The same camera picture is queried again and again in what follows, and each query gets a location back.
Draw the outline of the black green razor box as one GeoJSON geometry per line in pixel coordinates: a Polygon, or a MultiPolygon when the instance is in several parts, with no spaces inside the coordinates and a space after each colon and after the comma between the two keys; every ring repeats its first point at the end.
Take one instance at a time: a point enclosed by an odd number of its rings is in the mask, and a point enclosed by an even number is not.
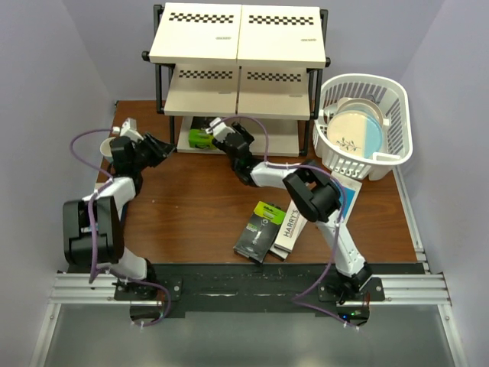
{"type": "Polygon", "coordinates": [[[212,135],[206,132],[214,117],[193,117],[189,128],[188,142],[191,148],[215,150],[212,135]]]}

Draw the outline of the black green razor package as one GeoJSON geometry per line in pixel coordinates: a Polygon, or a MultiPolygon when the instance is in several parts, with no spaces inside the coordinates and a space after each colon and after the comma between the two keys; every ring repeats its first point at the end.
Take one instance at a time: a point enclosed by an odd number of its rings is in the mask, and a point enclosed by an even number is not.
{"type": "Polygon", "coordinates": [[[263,201],[255,206],[233,250],[257,264],[262,264],[275,242],[286,212],[263,201]]]}

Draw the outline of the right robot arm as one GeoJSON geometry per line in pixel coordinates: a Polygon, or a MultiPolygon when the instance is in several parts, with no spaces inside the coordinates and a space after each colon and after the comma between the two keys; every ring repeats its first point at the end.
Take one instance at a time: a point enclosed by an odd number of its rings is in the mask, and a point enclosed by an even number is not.
{"type": "Polygon", "coordinates": [[[342,295],[358,300],[367,292],[373,271],[344,224],[344,187],[311,160],[275,164],[269,162],[267,154],[261,159],[255,157],[250,151],[254,137],[240,123],[227,125],[227,121],[213,119],[207,132],[212,135],[212,143],[228,156],[237,178],[246,186],[288,192],[302,217],[319,229],[330,246],[342,295]]]}

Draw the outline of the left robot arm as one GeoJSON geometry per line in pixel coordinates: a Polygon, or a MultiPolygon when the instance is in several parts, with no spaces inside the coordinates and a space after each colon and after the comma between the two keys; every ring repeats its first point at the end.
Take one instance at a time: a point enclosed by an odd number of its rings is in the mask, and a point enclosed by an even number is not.
{"type": "Polygon", "coordinates": [[[143,170],[161,164],[175,149],[149,133],[119,132],[101,145],[109,162],[106,181],[82,199],[64,203],[64,256],[70,265],[89,269],[90,284],[111,274],[123,291],[142,300],[163,290],[151,262],[125,245],[123,221],[128,203],[141,192],[143,170]]]}

